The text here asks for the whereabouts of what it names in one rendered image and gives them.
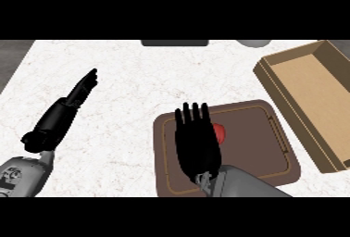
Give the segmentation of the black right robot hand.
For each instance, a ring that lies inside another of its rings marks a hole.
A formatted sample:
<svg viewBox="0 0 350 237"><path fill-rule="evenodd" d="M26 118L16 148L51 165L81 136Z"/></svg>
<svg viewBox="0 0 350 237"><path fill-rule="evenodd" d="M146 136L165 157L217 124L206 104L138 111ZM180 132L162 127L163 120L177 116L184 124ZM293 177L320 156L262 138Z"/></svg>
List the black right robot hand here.
<svg viewBox="0 0 350 237"><path fill-rule="evenodd" d="M174 144L177 161L190 181L209 173L212 180L221 166L221 153L211 124L208 105L183 104L183 109L174 111L175 131Z"/></svg>

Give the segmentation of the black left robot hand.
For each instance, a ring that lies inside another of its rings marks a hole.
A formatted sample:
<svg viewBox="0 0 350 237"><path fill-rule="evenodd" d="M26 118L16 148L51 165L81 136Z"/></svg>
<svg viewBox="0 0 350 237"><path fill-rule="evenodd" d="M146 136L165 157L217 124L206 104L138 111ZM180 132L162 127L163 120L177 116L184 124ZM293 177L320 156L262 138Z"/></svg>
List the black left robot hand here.
<svg viewBox="0 0 350 237"><path fill-rule="evenodd" d="M72 124L78 109L97 85L97 70L91 69L78 81L66 97L60 97L42 114L33 130L29 131L20 142L31 153L56 149Z"/></svg>

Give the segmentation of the red bell pepper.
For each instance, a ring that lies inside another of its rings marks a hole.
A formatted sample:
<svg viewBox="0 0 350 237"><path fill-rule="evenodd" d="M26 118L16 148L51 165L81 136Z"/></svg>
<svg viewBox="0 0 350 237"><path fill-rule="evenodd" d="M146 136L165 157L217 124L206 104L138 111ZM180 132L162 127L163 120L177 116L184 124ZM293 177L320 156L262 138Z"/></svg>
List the red bell pepper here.
<svg viewBox="0 0 350 237"><path fill-rule="evenodd" d="M224 139L225 139L225 129L224 129L224 126L217 124L217 123L214 123L212 124L212 129L214 129L214 133L215 133L217 142L223 143Z"/></svg>

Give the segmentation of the brown tray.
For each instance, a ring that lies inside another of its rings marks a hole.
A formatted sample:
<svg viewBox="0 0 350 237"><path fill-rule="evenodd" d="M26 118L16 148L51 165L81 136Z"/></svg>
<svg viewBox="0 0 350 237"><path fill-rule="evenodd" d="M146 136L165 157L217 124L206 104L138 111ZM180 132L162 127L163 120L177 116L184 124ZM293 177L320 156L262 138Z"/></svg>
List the brown tray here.
<svg viewBox="0 0 350 237"><path fill-rule="evenodd" d="M223 163L240 168L273 186L295 182L301 167L270 104L262 100L224 104L212 106L209 114L211 123L225 129L225 139L220 144ZM189 181L177 162L172 113L155 119L153 149L156 195L202 197L205 194Z"/></svg>

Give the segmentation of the cardboard box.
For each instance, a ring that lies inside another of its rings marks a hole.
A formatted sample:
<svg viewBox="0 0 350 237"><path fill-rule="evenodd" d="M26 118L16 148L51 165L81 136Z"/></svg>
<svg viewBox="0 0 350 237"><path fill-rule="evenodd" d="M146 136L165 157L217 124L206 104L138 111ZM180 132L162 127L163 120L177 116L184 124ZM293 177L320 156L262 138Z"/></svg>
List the cardboard box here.
<svg viewBox="0 0 350 237"><path fill-rule="evenodd" d="M320 40L262 56L252 72L319 171L350 170L350 58Z"/></svg>

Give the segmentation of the dark grey flat appliance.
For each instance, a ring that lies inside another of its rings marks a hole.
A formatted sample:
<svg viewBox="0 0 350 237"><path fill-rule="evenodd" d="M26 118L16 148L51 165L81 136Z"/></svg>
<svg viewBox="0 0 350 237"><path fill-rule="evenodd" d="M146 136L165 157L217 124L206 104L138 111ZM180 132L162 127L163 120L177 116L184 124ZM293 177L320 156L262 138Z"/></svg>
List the dark grey flat appliance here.
<svg viewBox="0 0 350 237"><path fill-rule="evenodd" d="M209 40L140 40L143 46L206 46Z"/></svg>

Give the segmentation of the grey round object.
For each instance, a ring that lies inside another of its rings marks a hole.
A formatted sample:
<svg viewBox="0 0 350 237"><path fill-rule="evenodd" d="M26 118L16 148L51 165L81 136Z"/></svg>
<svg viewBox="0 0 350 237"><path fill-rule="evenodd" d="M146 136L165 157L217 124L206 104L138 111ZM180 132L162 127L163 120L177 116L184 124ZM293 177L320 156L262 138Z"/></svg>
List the grey round object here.
<svg viewBox="0 0 350 237"><path fill-rule="evenodd" d="M245 47L259 48L268 45L270 40L239 40L237 43Z"/></svg>

